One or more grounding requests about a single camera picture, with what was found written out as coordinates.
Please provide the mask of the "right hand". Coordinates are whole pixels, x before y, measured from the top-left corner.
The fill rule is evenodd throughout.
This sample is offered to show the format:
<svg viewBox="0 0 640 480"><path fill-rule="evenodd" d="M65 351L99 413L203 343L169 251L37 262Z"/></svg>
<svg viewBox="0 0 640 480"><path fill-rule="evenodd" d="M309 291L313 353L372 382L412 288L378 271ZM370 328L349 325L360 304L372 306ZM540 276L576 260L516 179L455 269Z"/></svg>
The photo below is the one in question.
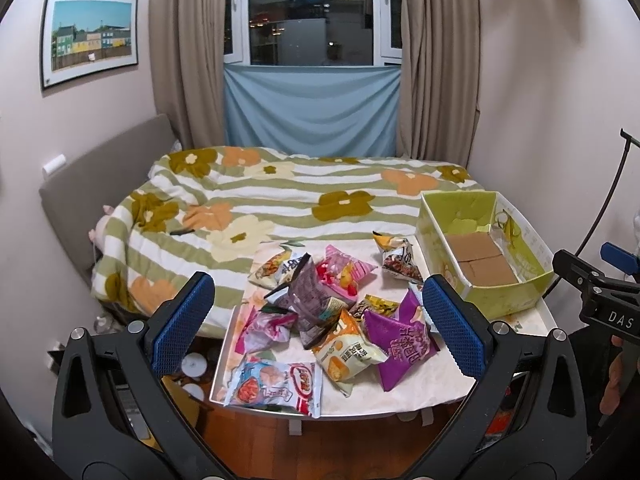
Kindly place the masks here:
<svg viewBox="0 0 640 480"><path fill-rule="evenodd" d="M623 356L616 356L608 369L608 384L600 401L600 413L611 416L620 405L620 381L624 374Z"/></svg>

